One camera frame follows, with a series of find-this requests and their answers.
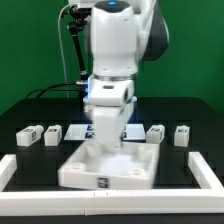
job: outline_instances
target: green backdrop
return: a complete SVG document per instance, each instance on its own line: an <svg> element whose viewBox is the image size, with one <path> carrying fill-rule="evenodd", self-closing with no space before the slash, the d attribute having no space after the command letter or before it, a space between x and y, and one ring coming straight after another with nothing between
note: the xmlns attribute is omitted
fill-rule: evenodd
<svg viewBox="0 0 224 224"><path fill-rule="evenodd" d="M11 0L0 4L0 114L25 95L63 82L57 18L66 0ZM140 63L137 96L199 97L224 113L224 1L160 0L169 49ZM73 43L62 20L69 81L79 77ZM88 68L90 60L85 57ZM46 96L65 96L49 94Z"/></svg>

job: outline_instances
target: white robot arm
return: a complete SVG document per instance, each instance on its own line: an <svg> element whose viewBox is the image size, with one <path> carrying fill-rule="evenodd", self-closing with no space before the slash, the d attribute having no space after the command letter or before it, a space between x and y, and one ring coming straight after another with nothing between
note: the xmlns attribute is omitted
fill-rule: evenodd
<svg viewBox="0 0 224 224"><path fill-rule="evenodd" d="M85 108L95 126L96 141L114 151L121 146L121 135L133 113L133 78L147 47L156 0L69 3L92 8L93 74Z"/></svg>

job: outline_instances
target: white border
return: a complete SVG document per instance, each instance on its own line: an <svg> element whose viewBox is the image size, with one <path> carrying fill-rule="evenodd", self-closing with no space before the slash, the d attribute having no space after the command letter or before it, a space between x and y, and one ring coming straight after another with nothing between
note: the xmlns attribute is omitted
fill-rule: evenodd
<svg viewBox="0 0 224 224"><path fill-rule="evenodd" d="M189 153L189 167L211 189L1 192L0 216L224 213L223 187L200 153ZM0 162L2 186L15 170L15 155L6 155Z"/></svg>

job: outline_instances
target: label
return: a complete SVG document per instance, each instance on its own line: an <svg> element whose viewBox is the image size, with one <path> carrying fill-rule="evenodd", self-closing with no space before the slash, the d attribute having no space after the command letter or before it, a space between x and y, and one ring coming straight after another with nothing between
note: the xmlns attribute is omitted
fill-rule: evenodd
<svg viewBox="0 0 224 224"><path fill-rule="evenodd" d="M179 133L186 133L187 130L185 130L185 129L178 129L178 132L179 132Z"/></svg>
<svg viewBox="0 0 224 224"><path fill-rule="evenodd" d="M58 129L49 129L48 132L56 132Z"/></svg>
<svg viewBox="0 0 224 224"><path fill-rule="evenodd" d="M32 141L35 141L37 139L37 133L33 132L32 133Z"/></svg>
<svg viewBox="0 0 224 224"><path fill-rule="evenodd" d="M85 138L91 139L91 138L94 138L94 137L95 137L94 132L86 132Z"/></svg>
<svg viewBox="0 0 224 224"><path fill-rule="evenodd" d="M97 184L99 188L109 188L110 186L110 179L105 177L99 177L97 179Z"/></svg>
<svg viewBox="0 0 224 224"><path fill-rule="evenodd" d="M153 128L151 131L159 132L160 129L159 128Z"/></svg>

